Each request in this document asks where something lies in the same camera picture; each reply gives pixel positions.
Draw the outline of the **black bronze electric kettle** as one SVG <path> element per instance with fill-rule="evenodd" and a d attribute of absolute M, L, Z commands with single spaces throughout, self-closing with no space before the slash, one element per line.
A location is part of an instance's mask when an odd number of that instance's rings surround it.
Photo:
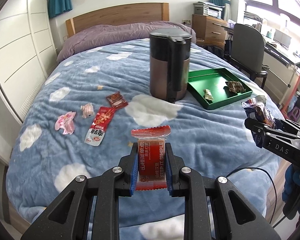
<path fill-rule="evenodd" d="M 186 93 L 192 35 L 179 28 L 151 31 L 150 82 L 153 97 L 175 103 Z"/>

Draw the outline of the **purple duvet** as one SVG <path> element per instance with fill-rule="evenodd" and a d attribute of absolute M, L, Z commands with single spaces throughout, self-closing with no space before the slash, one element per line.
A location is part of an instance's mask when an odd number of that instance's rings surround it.
<path fill-rule="evenodd" d="M 124 25 L 95 25 L 68 38 L 57 56 L 57 63 L 96 47 L 148 38 L 149 33 L 160 28 L 178 28 L 192 35 L 191 42 L 196 42 L 196 32 L 181 23 L 154 21 L 148 23 L 131 23 Z"/>

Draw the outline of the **red hawthorn snack bar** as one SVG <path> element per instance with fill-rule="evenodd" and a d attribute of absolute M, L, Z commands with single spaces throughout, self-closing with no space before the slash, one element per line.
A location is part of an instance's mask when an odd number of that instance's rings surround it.
<path fill-rule="evenodd" d="M 167 187 L 165 175 L 165 144 L 170 126 L 133 129 L 138 140 L 137 191 L 159 190 Z"/>

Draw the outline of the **green cardboard tray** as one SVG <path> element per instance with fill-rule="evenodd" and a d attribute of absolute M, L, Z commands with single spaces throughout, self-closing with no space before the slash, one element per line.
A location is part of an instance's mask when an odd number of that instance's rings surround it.
<path fill-rule="evenodd" d="M 245 93 L 230 94 L 226 92 L 226 81 L 238 81 L 246 89 Z M 204 99 L 204 89 L 209 89 L 214 98 L 213 101 Z M 214 110 L 224 107 L 231 103 L 243 100 L 252 95 L 252 89 L 249 88 L 237 76 L 225 68 L 195 70 L 189 72 L 187 90 L 207 110 Z"/>

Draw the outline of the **grey white printer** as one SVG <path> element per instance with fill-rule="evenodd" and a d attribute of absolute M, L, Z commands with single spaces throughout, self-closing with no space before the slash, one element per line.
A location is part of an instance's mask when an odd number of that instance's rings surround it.
<path fill-rule="evenodd" d="M 218 6 L 210 2 L 197 2 L 193 3 L 194 14 L 211 16 L 221 19 L 224 6 Z"/>

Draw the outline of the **small pink striped candy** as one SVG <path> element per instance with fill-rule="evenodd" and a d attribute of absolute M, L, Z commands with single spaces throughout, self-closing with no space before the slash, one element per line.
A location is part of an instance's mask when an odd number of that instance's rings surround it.
<path fill-rule="evenodd" d="M 81 111 L 82 111 L 83 119 L 94 116 L 94 107 L 93 107 L 92 103 L 87 103 L 87 104 L 81 106 Z"/>

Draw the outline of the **pink floral snack packet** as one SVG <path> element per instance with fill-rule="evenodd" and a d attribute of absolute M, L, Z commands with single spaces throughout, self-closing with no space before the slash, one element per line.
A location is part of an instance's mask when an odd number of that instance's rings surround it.
<path fill-rule="evenodd" d="M 58 117 L 55 123 L 55 130 L 58 131 L 63 129 L 63 135 L 72 135 L 75 130 L 74 126 L 74 117 L 76 116 L 76 112 L 67 112 Z"/>

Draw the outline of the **red white long snack packet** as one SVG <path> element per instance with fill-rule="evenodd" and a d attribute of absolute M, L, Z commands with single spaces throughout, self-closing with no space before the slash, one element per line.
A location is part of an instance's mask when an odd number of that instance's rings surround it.
<path fill-rule="evenodd" d="M 84 142 L 90 146 L 99 146 L 104 138 L 107 127 L 115 114 L 113 107 L 100 107 L 93 123 L 87 131 Z"/>

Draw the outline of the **wall power socket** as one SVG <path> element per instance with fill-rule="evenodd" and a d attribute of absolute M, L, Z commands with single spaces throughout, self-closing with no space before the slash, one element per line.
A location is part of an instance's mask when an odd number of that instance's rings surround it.
<path fill-rule="evenodd" d="M 191 26 L 191 20 L 182 20 L 181 23 L 186 26 Z"/>

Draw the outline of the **small dark red packet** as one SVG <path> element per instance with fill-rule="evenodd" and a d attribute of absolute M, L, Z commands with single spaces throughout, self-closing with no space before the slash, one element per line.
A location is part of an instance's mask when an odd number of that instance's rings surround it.
<path fill-rule="evenodd" d="M 128 106 L 128 102 L 121 95 L 120 91 L 117 91 L 114 94 L 106 96 L 106 99 L 109 102 L 110 106 L 115 110 L 119 110 Z"/>

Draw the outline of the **blue glove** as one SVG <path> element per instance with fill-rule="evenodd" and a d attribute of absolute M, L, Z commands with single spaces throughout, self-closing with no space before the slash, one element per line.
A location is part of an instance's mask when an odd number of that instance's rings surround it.
<path fill-rule="evenodd" d="M 282 193 L 282 200 L 285 203 L 288 201 L 288 197 L 292 196 L 294 186 L 300 186 L 300 170 L 291 164 L 285 172 L 285 184 Z"/>

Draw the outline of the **wooden headboard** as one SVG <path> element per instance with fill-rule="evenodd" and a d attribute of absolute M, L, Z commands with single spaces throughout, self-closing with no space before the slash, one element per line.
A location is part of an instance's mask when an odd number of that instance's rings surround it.
<path fill-rule="evenodd" d="M 68 37 L 95 25 L 124 25 L 169 21 L 168 3 L 132 3 L 94 10 L 66 20 Z"/>

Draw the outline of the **white desk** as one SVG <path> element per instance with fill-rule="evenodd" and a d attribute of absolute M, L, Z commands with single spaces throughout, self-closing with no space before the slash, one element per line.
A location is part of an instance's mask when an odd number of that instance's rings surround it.
<path fill-rule="evenodd" d="M 263 11 L 262 14 L 244 12 L 243 23 L 255 27 L 265 40 L 263 64 L 268 67 L 265 90 L 280 105 L 288 98 L 300 76 L 300 40 L 289 30 L 290 18 L 285 14 Z"/>

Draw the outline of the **blue white cookie packet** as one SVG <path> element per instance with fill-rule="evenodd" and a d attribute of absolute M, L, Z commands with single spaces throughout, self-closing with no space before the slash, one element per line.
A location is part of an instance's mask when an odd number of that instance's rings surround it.
<path fill-rule="evenodd" d="M 277 118 L 274 118 L 271 111 L 266 107 L 266 98 L 265 96 L 256 96 L 250 98 L 245 102 L 241 103 L 247 118 L 252 118 L 257 121 L 260 121 L 268 128 L 278 129 L 277 128 Z M 262 148 L 264 134 L 257 134 L 251 132 L 253 140 L 257 147 Z"/>

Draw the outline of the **white wardrobe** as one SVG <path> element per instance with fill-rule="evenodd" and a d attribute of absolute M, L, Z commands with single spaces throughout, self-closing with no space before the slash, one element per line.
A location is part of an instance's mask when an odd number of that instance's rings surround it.
<path fill-rule="evenodd" d="M 2 158 L 8 158 L 34 98 L 55 66 L 47 0 L 7 0 L 0 10 Z"/>

